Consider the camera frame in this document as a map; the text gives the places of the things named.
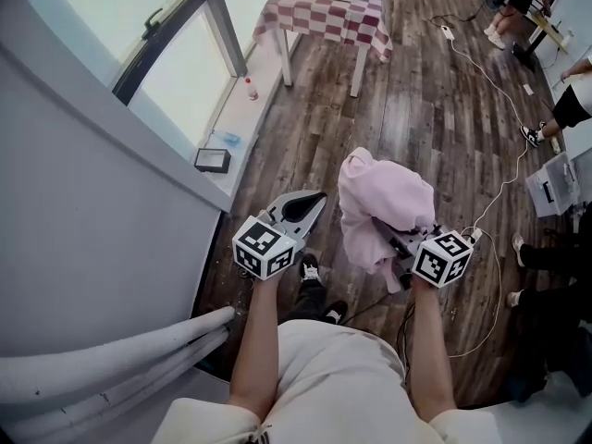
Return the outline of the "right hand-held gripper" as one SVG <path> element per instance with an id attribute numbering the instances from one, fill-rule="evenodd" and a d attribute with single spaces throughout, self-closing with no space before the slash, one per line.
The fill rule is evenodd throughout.
<path id="1" fill-rule="evenodd" d="M 402 231 L 377 220 L 376 229 L 394 253 L 385 266 L 388 290 L 408 290 L 413 276 L 441 289 L 463 275 L 474 252 L 458 231 L 438 223 Z"/>

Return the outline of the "person's black trousers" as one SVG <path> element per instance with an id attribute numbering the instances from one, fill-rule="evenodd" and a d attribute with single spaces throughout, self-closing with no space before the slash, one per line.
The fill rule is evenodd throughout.
<path id="1" fill-rule="evenodd" d="M 329 305 L 327 289 L 320 281 L 303 281 L 296 299 L 296 303 L 286 316 L 286 321 L 315 320 L 321 321 L 323 313 Z"/>

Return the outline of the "white table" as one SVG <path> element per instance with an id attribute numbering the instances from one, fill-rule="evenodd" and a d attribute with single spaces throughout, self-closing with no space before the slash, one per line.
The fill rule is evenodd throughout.
<path id="1" fill-rule="evenodd" d="M 277 45 L 281 60 L 281 71 L 284 85 L 290 87 L 293 84 L 290 66 L 290 51 L 288 49 L 287 32 L 283 29 L 275 30 L 277 36 Z M 351 79 L 350 97 L 357 98 L 362 85 L 364 76 L 364 66 L 368 56 L 369 49 L 365 46 L 359 46 L 355 61 L 355 68 Z"/>

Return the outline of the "small dark tray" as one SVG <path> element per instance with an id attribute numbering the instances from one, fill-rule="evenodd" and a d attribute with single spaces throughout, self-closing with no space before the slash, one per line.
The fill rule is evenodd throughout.
<path id="1" fill-rule="evenodd" d="M 231 154 L 227 149 L 199 148 L 195 157 L 194 167 L 200 172 L 227 174 Z"/>

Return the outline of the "black window frame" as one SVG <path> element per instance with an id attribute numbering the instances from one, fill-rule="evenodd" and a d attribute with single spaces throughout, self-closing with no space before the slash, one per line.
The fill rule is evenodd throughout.
<path id="1" fill-rule="evenodd" d="M 26 0 L 133 115 L 191 160 L 246 62 L 226 0 Z M 161 25 L 149 41 L 144 21 Z"/>

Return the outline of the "light wooden side table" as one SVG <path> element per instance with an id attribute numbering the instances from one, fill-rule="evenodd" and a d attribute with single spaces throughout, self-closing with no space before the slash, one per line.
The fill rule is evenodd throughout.
<path id="1" fill-rule="evenodd" d="M 574 34 L 571 30 L 563 35 L 559 31 L 560 23 L 552 23 L 545 15 L 542 0 L 535 0 L 530 6 L 528 16 L 526 17 L 537 25 L 539 33 L 534 41 L 526 48 L 523 48 L 517 42 L 512 44 L 512 55 L 531 72 L 536 72 L 535 51 L 540 44 L 549 37 L 557 46 L 556 55 L 563 53 L 568 55 L 568 44 L 572 41 Z"/>

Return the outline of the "person's left forearm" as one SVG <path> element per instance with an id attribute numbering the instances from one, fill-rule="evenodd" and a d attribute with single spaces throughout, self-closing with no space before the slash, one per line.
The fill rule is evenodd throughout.
<path id="1" fill-rule="evenodd" d="M 278 285 L 276 274 L 255 283 L 239 353 L 232 371 L 228 403 L 264 420 L 278 386 Z"/>

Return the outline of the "white insulated pipe bundle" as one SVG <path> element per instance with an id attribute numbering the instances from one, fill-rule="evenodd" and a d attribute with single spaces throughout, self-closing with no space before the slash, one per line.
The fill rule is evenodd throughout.
<path id="1" fill-rule="evenodd" d="M 15 444 L 67 444 L 133 409 L 228 338 L 226 306 L 84 350 L 0 358 L 0 428 Z"/>

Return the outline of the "person's cream shirt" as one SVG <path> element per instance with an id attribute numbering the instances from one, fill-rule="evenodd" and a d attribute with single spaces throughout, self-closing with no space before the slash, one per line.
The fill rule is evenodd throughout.
<path id="1" fill-rule="evenodd" d="M 152 444 L 501 444 L 493 414 L 420 419 L 384 340 L 320 321 L 278 328 L 278 385 L 265 419 L 235 405 L 173 401 Z"/>

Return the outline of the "clear plastic bin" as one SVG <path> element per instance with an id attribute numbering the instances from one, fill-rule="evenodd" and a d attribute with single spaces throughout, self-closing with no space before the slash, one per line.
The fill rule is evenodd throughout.
<path id="1" fill-rule="evenodd" d="M 580 185 L 573 162 L 560 153 L 526 179 L 536 216 L 561 216 L 580 203 Z"/>

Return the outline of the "pink clothes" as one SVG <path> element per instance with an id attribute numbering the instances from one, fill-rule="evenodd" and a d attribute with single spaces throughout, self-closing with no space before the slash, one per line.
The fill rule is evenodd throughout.
<path id="1" fill-rule="evenodd" d="M 433 225 L 432 186 L 416 172 L 388 160 L 375 160 L 358 147 L 341 164 L 338 192 L 343 248 L 349 261 L 370 275 L 382 275 L 388 292 L 401 290 L 392 272 L 395 250 L 375 221 L 398 231 Z"/>

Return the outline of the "person's black sneaker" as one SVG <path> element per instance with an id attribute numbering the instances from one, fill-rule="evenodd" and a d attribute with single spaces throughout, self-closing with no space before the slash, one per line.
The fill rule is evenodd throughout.
<path id="1" fill-rule="evenodd" d="M 311 253 L 306 253 L 300 262 L 299 272 L 302 281 L 319 281 L 319 266 L 316 257 Z"/>
<path id="2" fill-rule="evenodd" d="M 348 304 L 345 301 L 331 303 L 323 313 L 322 320 L 333 325 L 340 325 L 348 313 Z"/>

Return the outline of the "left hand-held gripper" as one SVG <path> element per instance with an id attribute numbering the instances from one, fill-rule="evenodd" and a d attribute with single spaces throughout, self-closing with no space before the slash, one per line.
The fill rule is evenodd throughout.
<path id="1" fill-rule="evenodd" d="M 270 225 L 264 219 L 249 216 L 232 238 L 234 262 L 246 273 L 266 280 L 294 263 L 296 253 L 304 247 L 327 204 L 322 191 L 292 191 L 281 194 L 269 206 L 280 224 Z M 301 239 L 292 238 L 289 233 Z"/>

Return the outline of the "red white checked tablecloth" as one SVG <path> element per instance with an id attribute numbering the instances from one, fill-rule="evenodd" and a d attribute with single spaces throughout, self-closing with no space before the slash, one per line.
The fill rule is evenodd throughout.
<path id="1" fill-rule="evenodd" d="M 277 50 L 278 29 L 364 47 L 381 62 L 389 61 L 393 49 L 384 0 L 267 0 L 253 40 Z"/>

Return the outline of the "person's right forearm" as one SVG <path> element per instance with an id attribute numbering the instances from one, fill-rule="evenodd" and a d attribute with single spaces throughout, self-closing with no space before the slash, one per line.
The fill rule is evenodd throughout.
<path id="1" fill-rule="evenodd" d="M 415 308 L 410 391 L 415 410 L 429 423 L 441 413 L 456 409 L 456 403 L 438 291 L 417 276 L 412 279 L 412 290 Z"/>

